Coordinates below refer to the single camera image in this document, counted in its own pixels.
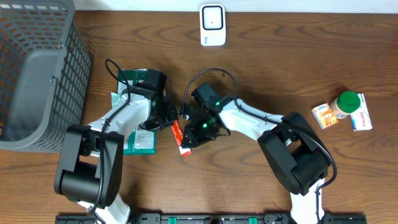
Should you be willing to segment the red stick sachet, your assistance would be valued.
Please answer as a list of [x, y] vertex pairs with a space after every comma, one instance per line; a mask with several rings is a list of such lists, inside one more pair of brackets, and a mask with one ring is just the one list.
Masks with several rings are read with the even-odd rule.
[[183, 140], [183, 131], [180, 127], [179, 121], [175, 120], [173, 125], [171, 126], [174, 138], [177, 142], [177, 146], [179, 148], [180, 154], [182, 157], [186, 157], [192, 153], [190, 148], [183, 148], [182, 147], [182, 140]]

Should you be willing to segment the green white gloves package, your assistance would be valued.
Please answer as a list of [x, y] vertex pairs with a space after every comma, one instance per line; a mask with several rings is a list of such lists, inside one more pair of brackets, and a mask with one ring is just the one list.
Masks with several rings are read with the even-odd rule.
[[[127, 81], [130, 85], [142, 83], [145, 79], [146, 69], [124, 70]], [[125, 84], [118, 82], [116, 93], [122, 94], [126, 89]], [[156, 134], [137, 127], [128, 138], [125, 139], [123, 154], [125, 156], [155, 154]]]

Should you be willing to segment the mint wet wipes pack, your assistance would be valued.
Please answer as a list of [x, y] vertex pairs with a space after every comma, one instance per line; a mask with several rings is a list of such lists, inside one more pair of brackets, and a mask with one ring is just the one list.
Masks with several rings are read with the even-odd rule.
[[111, 107], [114, 108], [121, 101], [121, 95], [118, 93], [111, 93]]

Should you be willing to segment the orange tissue pack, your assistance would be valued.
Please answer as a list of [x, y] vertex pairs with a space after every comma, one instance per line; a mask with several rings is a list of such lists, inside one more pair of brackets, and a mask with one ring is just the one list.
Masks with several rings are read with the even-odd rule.
[[322, 129], [329, 128], [338, 123], [338, 119], [328, 103], [312, 108], [312, 114]]

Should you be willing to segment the green lid jar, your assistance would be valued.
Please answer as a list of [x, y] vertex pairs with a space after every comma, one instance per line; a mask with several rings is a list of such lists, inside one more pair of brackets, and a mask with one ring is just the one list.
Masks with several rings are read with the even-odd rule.
[[344, 119], [361, 106], [357, 93], [345, 91], [330, 103], [330, 109], [337, 119]]

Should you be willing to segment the white slim box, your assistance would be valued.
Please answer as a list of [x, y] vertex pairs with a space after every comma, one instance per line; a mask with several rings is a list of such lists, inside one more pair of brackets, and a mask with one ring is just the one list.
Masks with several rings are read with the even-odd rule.
[[354, 131], [369, 131], [373, 128], [366, 100], [363, 93], [358, 93], [360, 107], [351, 113], [351, 122]]

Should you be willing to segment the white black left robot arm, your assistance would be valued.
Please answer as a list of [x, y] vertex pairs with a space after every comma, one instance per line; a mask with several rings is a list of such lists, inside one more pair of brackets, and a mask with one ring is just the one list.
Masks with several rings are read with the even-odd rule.
[[120, 102], [87, 126], [71, 124], [65, 133], [54, 189], [86, 210], [82, 216], [57, 216], [57, 223], [127, 223], [131, 209], [119, 195], [124, 141], [139, 126], [160, 131], [178, 114], [164, 88], [167, 76], [147, 69], [128, 84]]

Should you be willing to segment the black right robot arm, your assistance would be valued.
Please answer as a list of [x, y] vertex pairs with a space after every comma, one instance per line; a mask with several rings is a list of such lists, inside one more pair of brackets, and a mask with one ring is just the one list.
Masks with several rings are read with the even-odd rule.
[[221, 129], [255, 140], [280, 184], [290, 192], [290, 215], [295, 223], [322, 223], [322, 188], [330, 166], [330, 153], [305, 118], [298, 113], [270, 114], [245, 104], [235, 96], [217, 94], [209, 83], [192, 91], [198, 107], [185, 105], [189, 120], [182, 148], [201, 146], [221, 136]]

